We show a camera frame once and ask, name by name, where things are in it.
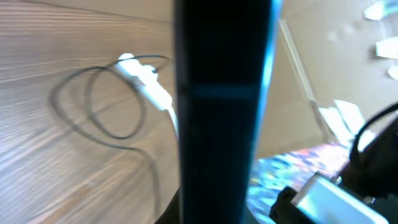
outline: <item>wood grain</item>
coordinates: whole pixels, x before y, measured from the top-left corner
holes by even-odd
[[[73,133],[54,115],[48,97],[76,69],[105,65],[125,52],[171,57],[170,31],[166,22],[0,0],[0,223],[153,222],[147,161]],[[167,117],[147,105],[146,124],[137,136],[108,139],[87,122],[85,80],[68,86],[62,106],[102,140],[148,152],[159,168],[165,208],[178,187],[177,143]],[[172,67],[161,71],[159,80],[174,91]],[[98,79],[93,102],[115,133],[130,132],[139,119],[136,97],[108,73]]]

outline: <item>colorful object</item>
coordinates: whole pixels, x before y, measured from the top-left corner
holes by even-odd
[[[299,191],[316,172],[332,177],[348,161],[348,154],[348,149],[326,145],[259,159],[246,198],[250,211],[259,223],[274,223],[269,211],[283,188]]]

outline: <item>white charger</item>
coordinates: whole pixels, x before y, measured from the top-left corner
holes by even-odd
[[[173,109],[173,98],[157,81],[158,74],[150,65],[142,65],[130,53],[122,54],[116,68],[136,87],[138,92],[146,97],[158,110],[167,111],[173,123],[176,137],[178,138],[177,115]]]

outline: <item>black vertical bar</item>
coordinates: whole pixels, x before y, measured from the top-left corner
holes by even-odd
[[[281,5],[176,1],[182,223],[241,223]]]

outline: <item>black cable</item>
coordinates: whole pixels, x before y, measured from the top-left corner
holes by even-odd
[[[126,80],[125,77],[123,77],[122,75],[119,75],[117,72],[113,71],[111,68],[116,65],[118,62],[122,62],[125,60],[132,60],[132,59],[140,59],[140,58],[163,58],[163,59],[167,59],[167,63],[170,61],[170,58],[166,57],[166,56],[161,56],[161,55],[139,55],[139,56],[135,56],[132,58],[127,58],[127,59],[121,59],[121,60],[117,60],[105,67],[90,67],[90,68],[84,68],[82,70],[77,71],[76,73],[71,74],[70,76],[66,77],[66,79],[64,79],[62,82],[60,82],[58,85],[56,85],[50,92],[50,96],[49,96],[49,103],[50,106],[54,109],[54,112],[58,115],[58,117],[63,120],[67,125],[69,125],[69,127],[72,128],[72,130],[74,130],[76,133],[80,134],[81,136],[83,136],[84,138],[89,139],[90,141],[96,142],[97,144],[106,146],[106,147],[111,147],[114,149],[122,149],[122,150],[129,150],[129,151],[135,151],[138,152],[139,154],[141,154],[145,160],[147,160],[150,164],[150,168],[152,169],[152,179],[153,179],[153,183],[154,183],[154,197],[155,197],[155,205],[154,205],[154,212],[155,212],[155,218],[160,216],[160,206],[161,206],[161,197],[160,197],[160,183],[159,183],[159,174],[158,174],[158,170],[157,170],[157,166],[155,163],[155,160],[153,160],[153,158],[151,158],[151,156],[146,153],[145,151],[143,151],[142,149],[138,149],[135,147],[127,147],[127,146],[119,146],[116,144],[111,144],[105,141],[102,141],[96,137],[94,137],[93,135],[87,133],[83,128],[81,128],[78,124],[76,124],[65,112],[64,109],[62,109],[62,107],[60,106],[60,104],[58,103],[58,97],[59,97],[59,93],[62,91],[62,89],[70,82],[72,81],[74,78],[79,77],[80,75],[86,73],[86,72],[90,72],[90,71],[95,71],[95,73],[92,74],[91,78],[88,80],[87,84],[86,84],[86,90],[85,90],[85,108],[86,108],[86,112],[88,113],[88,117],[89,119],[93,122],[93,124],[100,130],[102,131],[105,135],[114,138],[114,139],[127,139],[127,138],[131,138],[133,137],[135,134],[137,134],[140,129],[142,128],[144,121],[145,121],[145,115],[146,115],[146,108],[145,108],[145,103],[144,103],[144,99],[142,98],[141,94],[137,92],[137,90],[131,86],[131,90],[133,91],[133,93],[137,96],[137,99],[140,103],[141,106],[141,118],[137,124],[137,126],[134,128],[134,130],[131,132],[131,134],[128,134],[127,136],[117,136],[115,134],[110,133],[99,121],[99,119],[96,117],[96,115],[93,112],[92,109],[92,102],[91,102],[91,93],[93,90],[93,85],[95,83],[95,81],[97,80],[97,78],[102,74],[103,71],[109,71],[111,72],[113,75],[115,75],[116,77],[122,79],[123,81],[125,81],[126,83],[128,83],[128,81]],[[156,68],[154,72],[159,71],[161,68],[164,68],[167,63],[161,65],[160,67]]]
[[[358,131],[358,134],[355,136],[355,140],[351,148],[351,153],[349,154],[350,163],[352,163],[357,168],[363,170],[364,167],[359,158],[359,150],[358,150],[358,145],[359,145],[359,140],[361,139],[361,135],[368,129],[368,127],[370,127],[370,125],[380,120],[382,117],[397,110],[398,110],[398,103],[394,103],[393,105],[388,106],[386,109],[380,111],[377,115],[375,115],[368,122],[366,122],[366,124]]]

